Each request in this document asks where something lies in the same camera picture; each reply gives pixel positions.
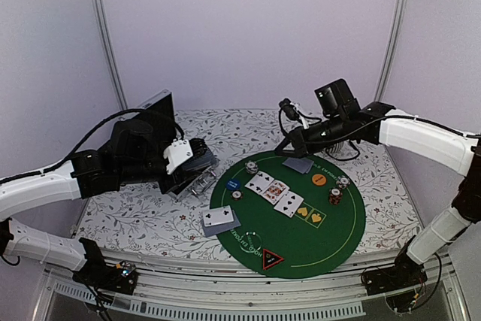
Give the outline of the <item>red chip stack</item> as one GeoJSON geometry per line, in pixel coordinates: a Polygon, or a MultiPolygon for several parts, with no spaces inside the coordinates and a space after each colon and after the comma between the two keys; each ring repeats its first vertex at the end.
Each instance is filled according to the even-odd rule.
{"type": "Polygon", "coordinates": [[[332,188],[329,190],[328,201],[332,205],[338,205],[343,198],[343,193],[341,189],[332,188]]]}

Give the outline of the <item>two of clubs card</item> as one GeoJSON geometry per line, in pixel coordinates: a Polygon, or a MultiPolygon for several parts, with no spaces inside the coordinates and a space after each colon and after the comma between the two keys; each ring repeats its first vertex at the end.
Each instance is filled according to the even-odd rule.
{"type": "Polygon", "coordinates": [[[231,223],[234,221],[234,216],[229,205],[223,207],[216,207],[206,210],[202,213],[204,226],[211,227],[231,223]]]}

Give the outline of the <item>blue playing card deck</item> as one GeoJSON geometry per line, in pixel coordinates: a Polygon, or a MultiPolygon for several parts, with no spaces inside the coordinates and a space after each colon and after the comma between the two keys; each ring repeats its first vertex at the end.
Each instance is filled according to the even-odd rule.
{"type": "Polygon", "coordinates": [[[189,174],[199,174],[209,167],[215,167],[217,164],[217,157],[211,150],[206,150],[203,154],[197,154],[183,163],[181,168],[189,174]]]}

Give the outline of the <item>three of spades card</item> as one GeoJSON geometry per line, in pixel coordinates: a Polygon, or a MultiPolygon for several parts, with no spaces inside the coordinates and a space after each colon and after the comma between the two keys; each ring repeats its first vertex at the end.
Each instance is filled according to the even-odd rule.
{"type": "Polygon", "coordinates": [[[292,218],[303,202],[303,198],[294,192],[288,191],[274,206],[274,210],[281,212],[283,215],[292,218]]]}

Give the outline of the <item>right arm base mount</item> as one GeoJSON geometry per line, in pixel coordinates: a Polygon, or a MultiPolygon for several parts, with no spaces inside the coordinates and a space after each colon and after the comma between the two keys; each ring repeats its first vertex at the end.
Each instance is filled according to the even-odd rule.
{"type": "Polygon", "coordinates": [[[419,286],[419,291],[410,291],[388,296],[388,307],[397,313],[407,313],[414,309],[428,280],[423,265],[415,263],[405,249],[395,257],[394,265],[386,268],[365,269],[361,282],[368,295],[394,292],[411,286],[419,286]]]}

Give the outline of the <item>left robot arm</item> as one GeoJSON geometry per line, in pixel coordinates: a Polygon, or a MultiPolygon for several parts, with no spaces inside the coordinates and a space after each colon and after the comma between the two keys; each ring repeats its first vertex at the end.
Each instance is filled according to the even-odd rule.
{"type": "Polygon", "coordinates": [[[157,183],[163,194],[176,192],[216,162],[200,138],[165,138],[145,120],[118,121],[100,149],[73,152],[57,165],[1,181],[1,256],[26,256],[82,271],[95,286],[106,286],[112,272],[96,242],[60,238],[12,216],[56,201],[117,192],[128,184],[157,183]]]}

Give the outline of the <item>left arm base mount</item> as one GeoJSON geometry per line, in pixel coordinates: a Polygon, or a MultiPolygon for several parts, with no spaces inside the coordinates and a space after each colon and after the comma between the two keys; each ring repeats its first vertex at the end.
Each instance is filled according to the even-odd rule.
{"type": "Polygon", "coordinates": [[[80,238],[79,242],[83,245],[86,263],[79,271],[73,272],[73,281],[95,289],[124,295],[134,294],[138,281],[134,263],[120,261],[115,265],[108,265],[96,242],[86,238],[80,238]]]}

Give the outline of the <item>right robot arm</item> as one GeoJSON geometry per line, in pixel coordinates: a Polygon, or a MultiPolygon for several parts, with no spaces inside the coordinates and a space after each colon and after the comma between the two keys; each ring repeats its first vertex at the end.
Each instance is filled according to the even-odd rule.
{"type": "Polygon", "coordinates": [[[347,82],[339,79],[315,91],[322,118],[306,116],[285,98],[280,117],[300,125],[276,147],[278,156],[302,158],[343,141],[366,141],[410,151],[452,169],[463,177],[451,205],[436,216],[398,254],[389,282],[404,288],[422,265],[480,221],[480,136],[409,115],[396,107],[373,101],[360,107],[347,82]]]}

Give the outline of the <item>king of diamonds card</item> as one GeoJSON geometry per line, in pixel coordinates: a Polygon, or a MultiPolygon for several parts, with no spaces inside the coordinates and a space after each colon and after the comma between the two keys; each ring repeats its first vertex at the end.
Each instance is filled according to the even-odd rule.
{"type": "Polygon", "coordinates": [[[276,204],[288,191],[289,187],[285,183],[274,180],[262,193],[262,197],[270,203],[276,204]]]}

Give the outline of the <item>black white chip stack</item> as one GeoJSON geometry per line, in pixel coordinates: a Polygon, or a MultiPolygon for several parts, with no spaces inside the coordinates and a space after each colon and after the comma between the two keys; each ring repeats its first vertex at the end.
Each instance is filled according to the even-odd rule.
{"type": "Polygon", "coordinates": [[[256,162],[248,161],[245,163],[245,170],[248,174],[256,174],[259,171],[259,167],[256,162]]]}

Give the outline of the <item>orange big blind button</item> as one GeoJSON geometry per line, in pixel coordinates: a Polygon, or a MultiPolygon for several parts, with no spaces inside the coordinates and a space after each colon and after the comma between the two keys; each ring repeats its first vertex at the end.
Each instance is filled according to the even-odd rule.
{"type": "Polygon", "coordinates": [[[314,174],[311,180],[316,186],[324,186],[327,184],[327,178],[324,174],[314,174]]]}

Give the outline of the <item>four of clubs card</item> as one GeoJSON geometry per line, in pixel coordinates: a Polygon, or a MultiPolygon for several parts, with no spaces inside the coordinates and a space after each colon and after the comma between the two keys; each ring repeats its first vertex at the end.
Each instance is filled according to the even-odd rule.
{"type": "Polygon", "coordinates": [[[274,181],[273,177],[263,171],[259,171],[255,174],[251,180],[249,180],[245,187],[252,190],[256,194],[262,194],[274,181]]]}

